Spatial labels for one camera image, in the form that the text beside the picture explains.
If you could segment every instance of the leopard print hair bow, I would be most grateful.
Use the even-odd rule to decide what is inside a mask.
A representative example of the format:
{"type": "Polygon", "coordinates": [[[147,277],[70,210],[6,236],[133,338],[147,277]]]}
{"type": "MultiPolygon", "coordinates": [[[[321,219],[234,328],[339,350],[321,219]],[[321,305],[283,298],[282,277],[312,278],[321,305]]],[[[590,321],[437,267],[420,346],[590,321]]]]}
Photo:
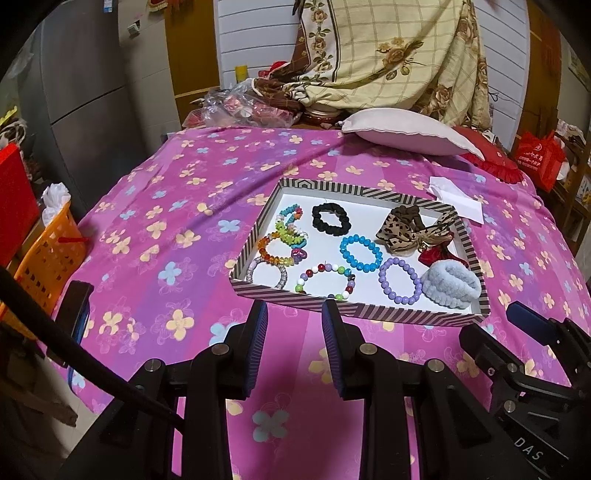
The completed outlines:
{"type": "Polygon", "coordinates": [[[425,227],[418,206],[400,206],[388,214],[376,237],[386,245],[390,254],[411,255],[417,249],[422,252],[451,241],[453,218],[453,212],[445,213],[437,223],[425,227]]]}

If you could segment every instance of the purple beaded bracelet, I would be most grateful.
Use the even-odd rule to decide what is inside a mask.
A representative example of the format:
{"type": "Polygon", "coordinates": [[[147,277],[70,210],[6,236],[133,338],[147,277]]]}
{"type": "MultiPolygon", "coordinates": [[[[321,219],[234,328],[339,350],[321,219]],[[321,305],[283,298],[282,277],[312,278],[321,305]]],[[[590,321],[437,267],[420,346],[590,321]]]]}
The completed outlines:
{"type": "Polygon", "coordinates": [[[384,290],[384,294],[386,294],[390,300],[393,300],[394,303],[402,303],[403,305],[406,305],[408,303],[409,305],[412,305],[413,303],[418,301],[418,299],[421,296],[421,293],[423,292],[423,284],[421,284],[421,279],[414,271],[414,268],[412,268],[404,260],[398,257],[388,258],[384,262],[384,264],[379,268],[378,278],[379,283],[382,286],[382,289],[384,290]],[[399,267],[402,267],[402,269],[410,276],[410,279],[413,281],[415,285],[414,295],[412,297],[401,297],[400,295],[396,295],[396,292],[392,290],[392,288],[390,288],[390,283],[388,282],[388,280],[386,280],[386,272],[388,271],[391,265],[398,265],[399,267]]]}

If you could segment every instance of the rhinestone bangle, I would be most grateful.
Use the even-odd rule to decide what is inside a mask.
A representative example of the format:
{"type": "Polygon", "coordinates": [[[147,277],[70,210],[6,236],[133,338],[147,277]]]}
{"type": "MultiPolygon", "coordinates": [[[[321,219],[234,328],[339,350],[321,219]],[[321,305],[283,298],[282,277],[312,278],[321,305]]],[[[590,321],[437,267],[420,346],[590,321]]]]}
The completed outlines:
{"type": "MultiPolygon", "coordinates": [[[[252,283],[252,273],[255,271],[255,268],[258,266],[258,264],[263,262],[265,261],[262,257],[256,257],[248,266],[245,278],[248,283],[252,283]]],[[[275,288],[283,288],[287,283],[287,269],[283,265],[276,265],[276,267],[279,269],[279,272],[281,272],[281,279],[279,280],[279,283],[275,285],[275,288]]]]}

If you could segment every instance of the white plastic bag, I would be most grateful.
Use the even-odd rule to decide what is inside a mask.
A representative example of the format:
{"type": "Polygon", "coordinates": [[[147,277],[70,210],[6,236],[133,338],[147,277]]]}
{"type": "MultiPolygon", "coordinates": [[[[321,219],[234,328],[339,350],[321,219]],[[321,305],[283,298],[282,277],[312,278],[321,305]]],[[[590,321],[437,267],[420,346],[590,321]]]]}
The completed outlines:
{"type": "Polygon", "coordinates": [[[60,213],[62,207],[70,201],[70,192],[63,183],[52,183],[41,196],[45,210],[41,214],[43,225],[47,226],[60,213]]]}

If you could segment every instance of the tissue paper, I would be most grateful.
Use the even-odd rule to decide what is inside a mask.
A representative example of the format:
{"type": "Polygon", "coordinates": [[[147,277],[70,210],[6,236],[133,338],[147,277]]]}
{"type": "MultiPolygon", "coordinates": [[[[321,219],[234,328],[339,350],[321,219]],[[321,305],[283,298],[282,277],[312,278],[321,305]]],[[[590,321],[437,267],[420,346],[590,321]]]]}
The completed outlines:
{"type": "Polygon", "coordinates": [[[43,192],[45,210],[41,214],[43,225],[47,226],[60,213],[62,207],[70,201],[70,192],[63,183],[52,183],[43,192]]]}
{"type": "Polygon", "coordinates": [[[430,177],[427,191],[435,195],[439,202],[453,205],[460,217],[474,220],[480,224],[484,223],[481,203],[471,199],[451,180],[445,177],[430,177]]]}

